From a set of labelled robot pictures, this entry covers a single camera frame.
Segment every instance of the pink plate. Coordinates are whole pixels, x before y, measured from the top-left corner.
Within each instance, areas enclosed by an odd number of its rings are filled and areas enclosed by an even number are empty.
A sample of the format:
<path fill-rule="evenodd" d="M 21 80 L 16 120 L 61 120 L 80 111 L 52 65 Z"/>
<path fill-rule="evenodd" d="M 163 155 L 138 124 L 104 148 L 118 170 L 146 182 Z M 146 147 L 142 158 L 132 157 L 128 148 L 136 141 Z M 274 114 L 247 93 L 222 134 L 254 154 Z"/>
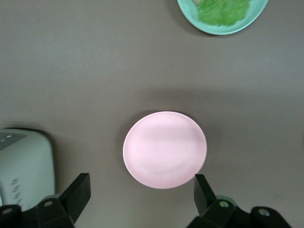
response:
<path fill-rule="evenodd" d="M 207 143 L 201 128 L 189 117 L 158 112 L 130 129 L 123 155 L 128 171 L 140 183 L 169 189 L 190 181 L 200 171 Z"/>

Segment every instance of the plate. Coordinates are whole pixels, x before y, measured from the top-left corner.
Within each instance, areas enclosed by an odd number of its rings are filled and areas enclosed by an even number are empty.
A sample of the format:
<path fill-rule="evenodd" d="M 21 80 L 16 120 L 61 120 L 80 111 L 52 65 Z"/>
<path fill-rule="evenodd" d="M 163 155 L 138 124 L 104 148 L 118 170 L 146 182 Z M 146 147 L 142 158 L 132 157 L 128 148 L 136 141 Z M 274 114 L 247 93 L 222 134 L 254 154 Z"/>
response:
<path fill-rule="evenodd" d="M 198 29 L 214 35 L 227 35 L 238 32 L 250 25 L 261 14 L 268 0 L 250 0 L 245 18 L 232 26 L 213 26 L 199 21 L 197 6 L 193 0 L 177 0 L 177 2 L 187 20 Z"/>
<path fill-rule="evenodd" d="M 178 187 L 202 168 L 207 142 L 191 118 L 177 112 L 157 112 L 139 120 L 123 144 L 129 173 L 156 189 Z"/>

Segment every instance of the gray tabletop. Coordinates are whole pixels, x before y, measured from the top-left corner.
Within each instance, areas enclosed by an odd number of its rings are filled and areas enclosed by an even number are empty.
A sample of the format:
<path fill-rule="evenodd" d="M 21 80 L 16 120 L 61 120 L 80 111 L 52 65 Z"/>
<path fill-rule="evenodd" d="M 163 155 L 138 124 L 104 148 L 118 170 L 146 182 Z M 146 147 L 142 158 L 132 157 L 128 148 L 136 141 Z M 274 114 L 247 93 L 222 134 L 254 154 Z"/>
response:
<path fill-rule="evenodd" d="M 193 27 L 175 0 L 2 1 L 0 127 L 47 132 L 57 191 L 81 172 L 92 197 L 78 228 L 184 228 L 193 180 L 146 187 L 122 155 L 132 125 L 182 112 L 204 131 L 200 173 L 245 211 L 304 224 L 304 3 L 270 0 L 226 36 Z"/>

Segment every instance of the toaster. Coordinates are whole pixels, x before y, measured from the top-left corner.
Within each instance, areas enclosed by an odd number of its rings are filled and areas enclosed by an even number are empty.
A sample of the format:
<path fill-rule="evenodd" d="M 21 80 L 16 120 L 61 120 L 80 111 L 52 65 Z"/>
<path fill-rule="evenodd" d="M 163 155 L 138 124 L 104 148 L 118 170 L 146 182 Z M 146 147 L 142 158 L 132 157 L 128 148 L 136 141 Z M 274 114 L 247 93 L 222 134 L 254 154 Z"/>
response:
<path fill-rule="evenodd" d="M 0 129 L 0 206 L 22 211 L 55 194 L 50 141 L 34 130 Z"/>

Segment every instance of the mint green plate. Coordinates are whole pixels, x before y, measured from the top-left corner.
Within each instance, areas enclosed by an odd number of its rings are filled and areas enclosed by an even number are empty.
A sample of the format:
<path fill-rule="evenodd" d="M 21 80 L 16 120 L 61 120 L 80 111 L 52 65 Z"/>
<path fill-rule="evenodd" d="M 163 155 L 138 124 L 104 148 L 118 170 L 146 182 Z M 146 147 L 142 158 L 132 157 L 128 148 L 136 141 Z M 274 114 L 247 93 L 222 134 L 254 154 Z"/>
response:
<path fill-rule="evenodd" d="M 214 26 L 199 21 L 197 6 L 193 0 L 177 0 L 177 2 L 188 21 L 198 29 L 214 35 L 227 35 L 238 32 L 250 25 L 261 14 L 268 0 L 250 0 L 246 17 L 232 26 Z"/>

